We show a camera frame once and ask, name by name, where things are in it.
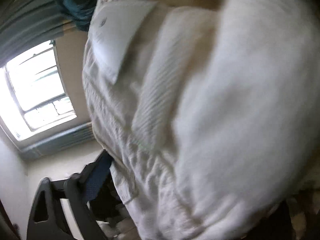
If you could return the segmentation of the white cotton pants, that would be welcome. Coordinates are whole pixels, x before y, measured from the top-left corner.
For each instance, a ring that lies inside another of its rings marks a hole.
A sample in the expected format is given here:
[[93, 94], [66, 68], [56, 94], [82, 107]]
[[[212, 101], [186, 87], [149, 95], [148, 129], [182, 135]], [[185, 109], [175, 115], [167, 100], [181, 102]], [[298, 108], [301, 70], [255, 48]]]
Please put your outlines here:
[[315, 184], [310, 0], [97, 0], [82, 81], [141, 239], [244, 237]]

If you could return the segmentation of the teal curtain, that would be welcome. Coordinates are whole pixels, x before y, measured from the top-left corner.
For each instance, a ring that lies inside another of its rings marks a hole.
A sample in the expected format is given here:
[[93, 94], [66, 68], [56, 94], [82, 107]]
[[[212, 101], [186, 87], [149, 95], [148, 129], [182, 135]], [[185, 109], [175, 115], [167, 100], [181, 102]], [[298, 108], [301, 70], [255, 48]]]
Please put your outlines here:
[[44, 41], [76, 29], [55, 0], [15, 0], [1, 16], [1, 66]]

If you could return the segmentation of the bright window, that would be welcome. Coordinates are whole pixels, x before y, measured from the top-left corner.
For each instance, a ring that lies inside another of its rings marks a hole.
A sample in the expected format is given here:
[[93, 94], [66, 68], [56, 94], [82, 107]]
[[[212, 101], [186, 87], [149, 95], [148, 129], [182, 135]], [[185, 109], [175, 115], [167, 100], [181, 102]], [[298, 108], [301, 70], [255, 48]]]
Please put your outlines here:
[[1, 119], [17, 141], [75, 118], [55, 41], [43, 42], [1, 67]]

